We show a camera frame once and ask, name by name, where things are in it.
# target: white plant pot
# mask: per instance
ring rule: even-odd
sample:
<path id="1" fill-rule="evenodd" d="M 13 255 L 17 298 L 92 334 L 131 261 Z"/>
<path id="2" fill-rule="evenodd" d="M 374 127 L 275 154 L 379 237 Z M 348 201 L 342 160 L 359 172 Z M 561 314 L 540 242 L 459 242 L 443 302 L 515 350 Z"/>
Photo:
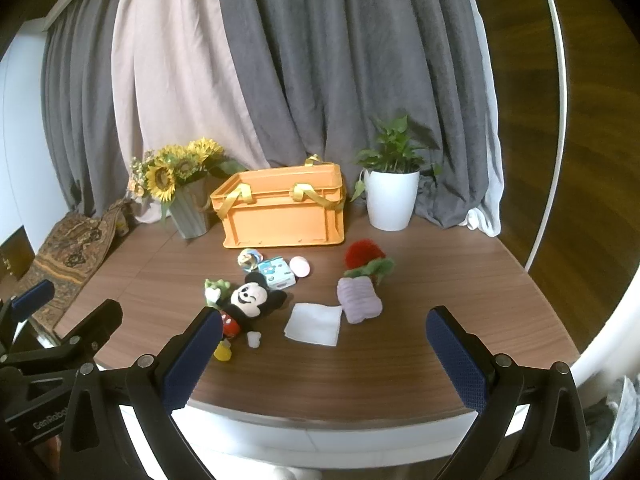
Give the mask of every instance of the white plant pot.
<path id="1" fill-rule="evenodd" d="M 401 231 L 409 225 L 418 195 L 420 172 L 364 172 L 369 222 L 383 231 Z"/>

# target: patterned rug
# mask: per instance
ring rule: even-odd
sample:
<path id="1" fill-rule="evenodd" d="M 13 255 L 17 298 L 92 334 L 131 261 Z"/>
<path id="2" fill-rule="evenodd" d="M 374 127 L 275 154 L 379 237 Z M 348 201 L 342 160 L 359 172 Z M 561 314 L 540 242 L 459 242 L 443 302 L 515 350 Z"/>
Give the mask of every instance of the patterned rug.
<path id="1" fill-rule="evenodd" d="M 128 232 L 124 209 L 126 200 L 118 200 L 102 218 L 88 218 L 70 212 L 53 226 L 27 273 L 17 285 L 20 295 L 41 280 L 50 280 L 56 295 L 32 316 L 49 335 L 74 302 L 86 282 L 104 261 L 113 238 Z"/>

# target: sunflower bouquet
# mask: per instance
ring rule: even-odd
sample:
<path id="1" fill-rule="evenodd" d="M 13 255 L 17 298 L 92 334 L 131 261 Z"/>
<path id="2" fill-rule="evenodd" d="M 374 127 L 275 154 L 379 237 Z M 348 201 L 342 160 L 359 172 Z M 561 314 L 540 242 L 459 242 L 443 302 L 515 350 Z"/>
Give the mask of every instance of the sunflower bouquet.
<path id="1" fill-rule="evenodd" d="M 160 150 L 145 152 L 130 164 L 129 193 L 135 198 L 152 197 L 162 205 L 162 216 L 174 200 L 175 190 L 207 175 L 225 176 L 244 168 L 225 155 L 211 139 L 192 140 L 187 146 L 168 144 Z"/>

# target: storage bin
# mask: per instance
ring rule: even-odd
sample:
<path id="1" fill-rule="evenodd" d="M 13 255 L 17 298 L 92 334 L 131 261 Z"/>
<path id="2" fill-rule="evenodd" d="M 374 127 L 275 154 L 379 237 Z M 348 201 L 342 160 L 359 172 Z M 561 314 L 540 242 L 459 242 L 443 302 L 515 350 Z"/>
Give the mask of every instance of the storage bin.
<path id="1" fill-rule="evenodd" d="M 340 166 L 314 165 L 244 171 L 211 195 L 225 229 L 224 246 L 290 247 L 344 241 L 345 190 Z"/>

